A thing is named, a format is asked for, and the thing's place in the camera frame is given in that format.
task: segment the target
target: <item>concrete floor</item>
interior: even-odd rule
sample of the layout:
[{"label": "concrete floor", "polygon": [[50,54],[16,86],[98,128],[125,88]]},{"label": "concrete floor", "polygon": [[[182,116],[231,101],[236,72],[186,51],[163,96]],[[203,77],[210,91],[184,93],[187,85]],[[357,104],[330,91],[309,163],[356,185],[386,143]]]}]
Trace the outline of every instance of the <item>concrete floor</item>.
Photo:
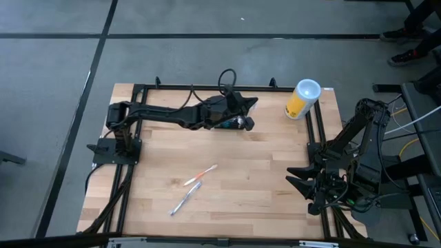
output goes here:
[{"label": "concrete floor", "polygon": [[[110,4],[110,0],[0,0],[0,32],[101,33]],[[119,0],[110,33],[377,34],[400,28],[408,13],[405,4],[392,2]],[[439,20],[429,20],[432,28],[440,27]],[[4,116],[0,150],[28,159],[22,167],[9,163],[0,167],[1,240],[33,234],[97,43],[97,39],[0,39],[0,103],[6,106],[0,110]],[[374,94],[371,84],[400,84],[435,67],[431,57],[407,68],[386,64],[388,57],[415,45],[372,40],[107,40],[48,235],[75,233],[92,161],[85,145],[95,143],[101,133],[115,83],[153,83],[159,76],[164,84],[214,85],[225,68],[237,71],[240,85],[267,85],[275,77],[280,86],[294,86],[311,78],[335,88],[341,118],[347,120],[363,97],[384,101],[395,97]],[[409,115],[400,114],[397,121],[406,123]],[[395,127],[390,122],[388,129]],[[411,139],[391,141],[384,153],[397,154]],[[405,156],[421,152],[419,145],[412,145]],[[424,201],[417,202],[431,225]],[[385,210],[382,216],[379,225],[368,227],[369,236],[407,244],[407,234],[413,233],[408,213]],[[428,231],[427,235],[429,242],[423,245],[440,246]]]}]

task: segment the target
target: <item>wooden table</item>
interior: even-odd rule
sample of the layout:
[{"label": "wooden table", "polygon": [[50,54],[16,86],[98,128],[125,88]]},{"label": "wooden table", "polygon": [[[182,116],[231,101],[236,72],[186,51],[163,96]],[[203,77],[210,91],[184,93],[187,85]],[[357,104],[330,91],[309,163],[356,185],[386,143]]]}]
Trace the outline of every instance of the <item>wooden table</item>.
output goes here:
[{"label": "wooden table", "polygon": [[[116,84],[111,103],[129,101],[133,84]],[[202,99],[216,91],[199,91]],[[149,90],[147,104],[179,107],[183,90]],[[242,92],[257,96],[250,132],[190,131],[171,123],[143,121],[141,159],[135,167],[124,234],[230,238],[323,238],[319,216],[307,213],[303,196],[286,180],[287,167],[306,167],[308,134],[305,119],[293,121],[283,108],[286,92]],[[197,104],[192,97],[189,105]],[[342,129],[334,91],[320,97],[327,139]],[[316,140],[318,130],[314,125]],[[177,212],[173,209],[191,186],[183,183],[213,164],[218,168],[202,178],[202,187]],[[104,165],[90,179],[78,231],[92,224],[109,200],[115,165]],[[116,206],[111,230],[116,229]],[[365,226],[350,217],[357,230]],[[331,233],[334,222],[329,210]]]}]

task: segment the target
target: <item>shoe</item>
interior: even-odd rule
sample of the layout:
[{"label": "shoe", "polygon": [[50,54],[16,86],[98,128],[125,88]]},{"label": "shoe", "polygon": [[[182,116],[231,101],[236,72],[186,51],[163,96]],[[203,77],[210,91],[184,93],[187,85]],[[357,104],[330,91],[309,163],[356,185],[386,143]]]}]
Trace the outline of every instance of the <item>shoe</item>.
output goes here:
[{"label": "shoe", "polygon": [[417,30],[411,34],[409,34],[405,28],[400,28],[399,30],[384,32],[380,34],[380,40],[386,42],[396,42],[401,38],[408,39],[422,39],[422,35],[424,32],[422,30]]},{"label": "shoe", "polygon": [[403,54],[399,54],[399,55],[395,55],[395,56],[391,57],[387,61],[387,63],[393,67],[400,67],[400,66],[404,66],[404,65],[408,65],[410,63],[413,63],[413,62],[417,61],[418,59],[424,58],[425,56],[426,56],[426,54],[421,55],[421,54],[417,54],[417,52],[415,50],[409,50]]}]

